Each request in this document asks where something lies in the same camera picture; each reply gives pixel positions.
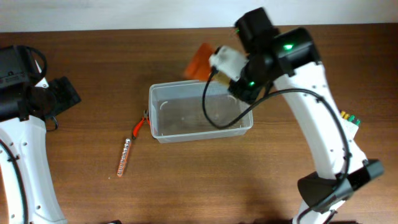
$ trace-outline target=orange object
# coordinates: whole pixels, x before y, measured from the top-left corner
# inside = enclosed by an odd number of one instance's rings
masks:
[[[129,151],[130,151],[131,145],[132,145],[131,140],[130,139],[126,139],[126,141],[124,142],[122,158],[120,159],[120,162],[119,162],[118,177],[122,177],[123,172],[124,172],[124,168],[126,168],[127,157],[129,155]]]
[[[149,126],[150,126],[150,121],[149,121],[149,113],[148,110],[144,110],[144,115],[141,118],[141,121],[136,125],[136,127],[134,127],[134,130],[132,131],[132,138],[136,139],[139,130],[141,129],[142,125],[144,124],[144,122],[147,121]]]
[[[210,44],[203,43],[185,69],[184,77],[190,80],[207,81],[211,72],[209,58],[214,52],[215,49]]]

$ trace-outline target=clear plastic container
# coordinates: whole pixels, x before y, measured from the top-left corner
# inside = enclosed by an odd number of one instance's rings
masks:
[[[149,89],[150,130],[160,143],[239,136],[253,126],[250,111],[228,129],[214,128],[202,110],[204,82],[192,80],[152,85]],[[232,121],[248,105],[229,94],[226,86],[211,82],[206,110],[217,124]]]

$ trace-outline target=wooden table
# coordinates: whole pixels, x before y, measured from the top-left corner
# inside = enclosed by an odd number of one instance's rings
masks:
[[[386,169],[335,220],[396,223],[398,25],[306,28],[338,107],[363,120],[356,142]],[[60,129],[47,134],[53,184],[70,223],[249,223],[297,213],[297,181],[314,166],[280,96],[253,111],[254,127],[240,137],[159,144],[143,126],[125,175],[116,176],[124,138],[148,107],[149,87],[183,80],[204,41],[241,49],[231,29],[0,34],[1,47],[43,51],[47,78],[67,76],[83,100],[58,116]],[[0,223],[6,223],[3,187],[0,195]]]

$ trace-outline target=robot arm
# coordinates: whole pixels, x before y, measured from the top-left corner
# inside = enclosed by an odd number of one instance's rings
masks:
[[[384,169],[378,160],[368,160],[353,139],[345,137],[347,131],[329,91],[325,69],[305,29],[279,34],[262,8],[246,13],[235,26],[247,58],[223,46],[210,57],[210,64],[230,77],[229,92],[250,105],[257,104],[264,87],[273,84],[277,90],[290,90],[284,98],[304,133],[316,168],[298,182],[303,202],[292,222],[329,222],[355,190]]]
[[[32,52],[42,57],[41,71]],[[9,223],[67,223],[45,150],[45,120],[80,102],[67,78],[47,83],[36,49],[0,49],[0,167]]]
[[[1,141],[17,157],[27,200],[27,215],[34,223],[67,223],[55,196],[45,151],[45,123],[35,116],[0,123]],[[24,207],[16,173],[9,156],[0,154],[10,223],[24,223]]]

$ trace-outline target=orange handle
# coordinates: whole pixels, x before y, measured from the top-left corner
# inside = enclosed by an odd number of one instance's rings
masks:
[[[134,128],[134,130],[132,131],[132,138],[136,139],[139,130],[141,129],[142,125],[144,124],[145,119],[142,118],[142,120],[136,125],[136,127]]]

